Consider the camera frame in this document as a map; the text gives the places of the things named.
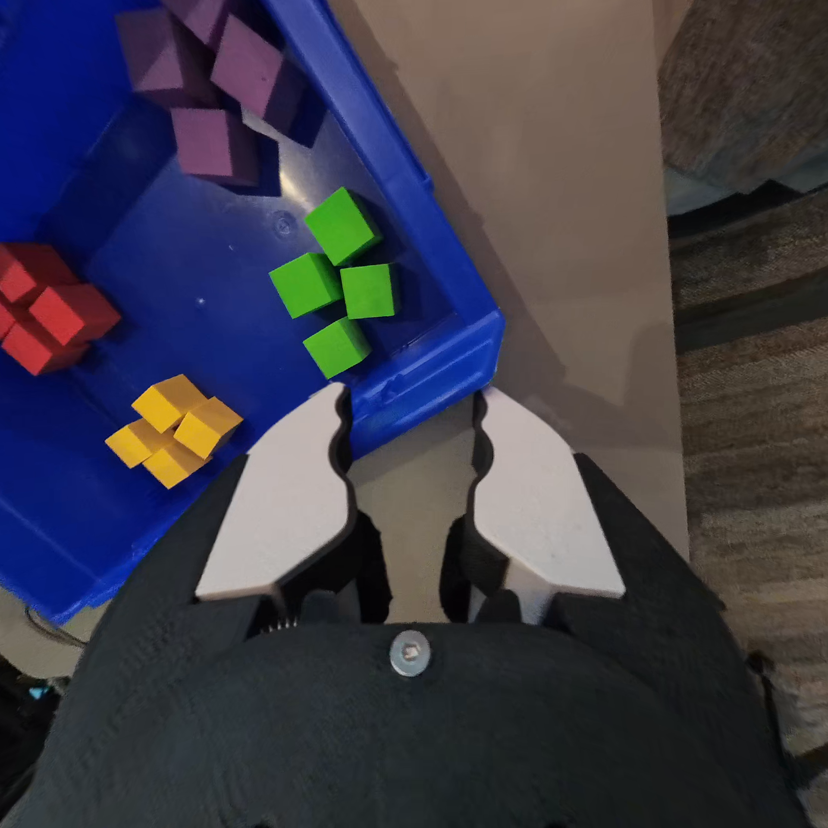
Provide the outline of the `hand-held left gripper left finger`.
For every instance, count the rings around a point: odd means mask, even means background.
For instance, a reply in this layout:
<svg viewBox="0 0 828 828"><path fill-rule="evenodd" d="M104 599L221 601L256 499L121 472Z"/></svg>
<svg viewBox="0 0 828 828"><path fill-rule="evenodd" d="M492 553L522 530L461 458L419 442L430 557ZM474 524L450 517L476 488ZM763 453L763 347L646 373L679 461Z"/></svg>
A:
<svg viewBox="0 0 828 828"><path fill-rule="evenodd" d="M270 596L354 528L356 501L340 455L350 392L332 382L251 447L195 588L204 601Z"/></svg>

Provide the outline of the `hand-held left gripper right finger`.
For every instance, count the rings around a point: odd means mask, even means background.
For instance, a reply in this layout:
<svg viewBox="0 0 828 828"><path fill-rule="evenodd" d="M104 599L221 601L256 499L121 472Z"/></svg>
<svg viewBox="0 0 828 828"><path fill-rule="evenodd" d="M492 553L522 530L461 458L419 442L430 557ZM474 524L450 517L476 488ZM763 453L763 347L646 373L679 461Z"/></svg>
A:
<svg viewBox="0 0 828 828"><path fill-rule="evenodd" d="M530 625L559 594L621 599L622 575L568 443L493 386L475 393L473 428L469 620L502 589L517 596Z"/></svg>

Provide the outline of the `blue plastic bin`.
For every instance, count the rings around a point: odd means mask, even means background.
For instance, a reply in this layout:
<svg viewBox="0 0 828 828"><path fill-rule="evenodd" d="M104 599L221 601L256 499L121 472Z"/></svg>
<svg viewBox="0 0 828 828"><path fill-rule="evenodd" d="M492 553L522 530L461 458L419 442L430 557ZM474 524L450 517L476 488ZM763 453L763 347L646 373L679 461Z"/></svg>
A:
<svg viewBox="0 0 828 828"><path fill-rule="evenodd" d="M57 625L109 600L233 458L326 384L269 272L312 250L305 215L339 187L398 265L398 320L340 376L358 459L483 388L505 320L426 171L326 2L263 2L310 80L300 140L257 136L258 189L181 171L171 118L132 93L116 15L153 2L2 2L2 241L52 245L122 321L35 377L2 353L2 586ZM166 490L105 445L132 402L183 374L237 411L233 439Z"/></svg>

